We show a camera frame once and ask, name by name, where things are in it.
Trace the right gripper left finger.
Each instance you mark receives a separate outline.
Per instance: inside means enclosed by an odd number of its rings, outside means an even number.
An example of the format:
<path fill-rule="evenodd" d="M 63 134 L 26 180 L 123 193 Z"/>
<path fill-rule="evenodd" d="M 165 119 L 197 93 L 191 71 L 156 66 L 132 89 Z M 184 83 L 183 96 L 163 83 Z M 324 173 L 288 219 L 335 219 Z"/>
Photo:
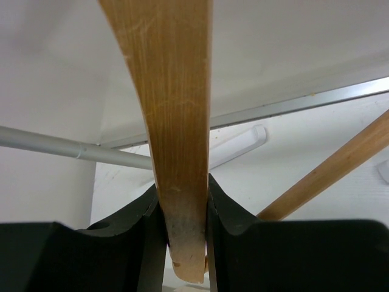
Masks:
<path fill-rule="evenodd" d="M 167 243 L 156 188 L 86 229 L 1 225 L 2 291 L 161 291 Z"/>

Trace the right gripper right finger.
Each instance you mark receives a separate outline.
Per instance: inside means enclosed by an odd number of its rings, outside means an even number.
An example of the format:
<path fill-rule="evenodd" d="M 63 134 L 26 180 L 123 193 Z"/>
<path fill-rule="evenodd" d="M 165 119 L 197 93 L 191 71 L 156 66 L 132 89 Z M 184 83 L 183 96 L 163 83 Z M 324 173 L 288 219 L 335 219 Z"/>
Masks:
<path fill-rule="evenodd" d="M 374 220 L 263 221 L 208 179 L 212 291 L 387 291 L 388 228 Z"/>

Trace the wooden clothes hanger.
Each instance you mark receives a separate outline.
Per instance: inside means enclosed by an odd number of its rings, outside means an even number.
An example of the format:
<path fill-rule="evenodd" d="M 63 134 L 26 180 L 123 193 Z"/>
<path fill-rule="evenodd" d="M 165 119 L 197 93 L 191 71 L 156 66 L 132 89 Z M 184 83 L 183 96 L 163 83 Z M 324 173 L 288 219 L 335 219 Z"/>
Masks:
<path fill-rule="evenodd" d="M 145 125 L 171 270 L 209 278 L 209 177 L 263 221 L 388 228 L 388 92 L 212 130 L 212 117 L 388 77 L 387 1 L 100 1 Z M 266 142 L 214 169 L 211 149 Z M 370 190 L 367 183 L 379 184 Z"/>

